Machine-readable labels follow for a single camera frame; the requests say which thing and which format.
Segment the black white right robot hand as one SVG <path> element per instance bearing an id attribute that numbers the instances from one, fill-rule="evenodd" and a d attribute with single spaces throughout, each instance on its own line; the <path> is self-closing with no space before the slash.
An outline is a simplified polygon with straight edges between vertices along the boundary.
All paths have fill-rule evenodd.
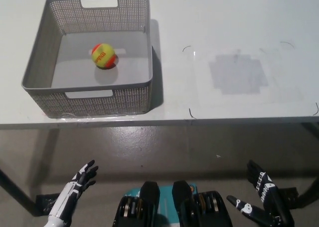
<path id="1" fill-rule="evenodd" d="M 282 198 L 279 188 L 267 172 L 253 160 L 247 163 L 247 180 L 256 190 L 263 208 L 247 203 L 232 195 L 226 199 L 246 218 L 261 227 L 293 227 L 295 221 Z"/>

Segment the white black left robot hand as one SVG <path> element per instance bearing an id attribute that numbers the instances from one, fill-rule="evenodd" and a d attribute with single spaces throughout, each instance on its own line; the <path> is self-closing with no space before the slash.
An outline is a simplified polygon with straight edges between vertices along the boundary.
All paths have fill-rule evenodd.
<path id="1" fill-rule="evenodd" d="M 82 194 L 96 183 L 93 179 L 97 175 L 98 166 L 95 160 L 85 164 L 68 182 L 56 199 L 46 223 L 47 227 L 68 227 Z"/>

